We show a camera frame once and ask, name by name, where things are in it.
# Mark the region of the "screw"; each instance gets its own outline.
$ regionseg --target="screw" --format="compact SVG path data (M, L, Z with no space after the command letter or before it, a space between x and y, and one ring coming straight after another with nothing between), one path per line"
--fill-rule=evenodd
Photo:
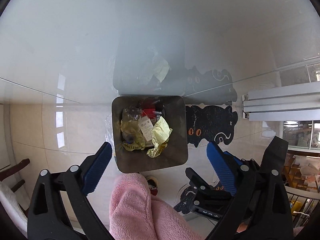
M241 169L242 171L248 171L248 170L249 170L249 167L248 167L247 165L241 165L241 166L240 166L240 169Z
M42 171L40 172L40 175L41 175L41 176L44 176L44 175L47 175L47 173L48 173L48 170L42 170Z
M279 172L277 170L272 170L271 173L275 176L278 176L279 175Z
M77 171L78 169L79 169L79 166L78 166L78 165L73 165L73 166L70 167L70 171L71 171L71 172L75 172L75 171Z

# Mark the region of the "blue gripper pad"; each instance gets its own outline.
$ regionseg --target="blue gripper pad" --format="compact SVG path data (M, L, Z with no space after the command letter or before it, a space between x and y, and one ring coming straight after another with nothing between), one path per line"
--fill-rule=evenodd
M221 184L223 185L225 191L229 192L234 196L237 192L237 187L235 185L236 179L234 173L229 167L230 163L226 163L223 158L223 154L233 157L233 165L242 165L243 163L237 157L233 156L229 152L222 152L220 147L216 143L209 142L207 145L207 157L214 168L217 176L219 177Z
M94 192L111 157L112 147L110 143L105 142L95 155L90 155L83 161L81 167L83 164L90 165L83 175L83 186L81 189L83 195L87 196L89 193Z

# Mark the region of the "pink fabric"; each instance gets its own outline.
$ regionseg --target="pink fabric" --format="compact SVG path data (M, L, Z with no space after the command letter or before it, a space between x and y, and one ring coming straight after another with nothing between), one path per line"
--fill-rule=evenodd
M150 194L146 179L123 174L110 200L110 233L116 240L201 240L170 205Z

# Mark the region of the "glass panel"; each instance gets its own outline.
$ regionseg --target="glass panel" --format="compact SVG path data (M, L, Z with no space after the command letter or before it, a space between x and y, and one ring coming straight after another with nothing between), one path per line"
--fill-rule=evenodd
M311 148L320 148L319 133L320 133L320 121L318 120L318 121L314 121L314 124L313 124Z
M283 124L283 139L289 146L308 149L311 139L312 121L286 121Z
M290 86L309 83L308 70L306 67L280 71L281 85Z
M309 66L308 70L311 82L320 81L320 64Z

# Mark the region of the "trash can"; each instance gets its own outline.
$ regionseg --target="trash can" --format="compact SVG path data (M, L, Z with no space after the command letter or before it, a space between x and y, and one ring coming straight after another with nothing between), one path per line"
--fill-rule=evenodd
M163 103L165 120L169 127L172 128L168 146L159 156L155 158L149 157L147 155L149 148L134 150L132 152L124 149L120 129L122 111L126 107L137 105L140 100L146 98L147 97L125 96L117 97L112 102L112 128L116 163L118 169L123 173L169 168L182 165L188 160L186 107L182 97L179 96L152 97L161 100Z

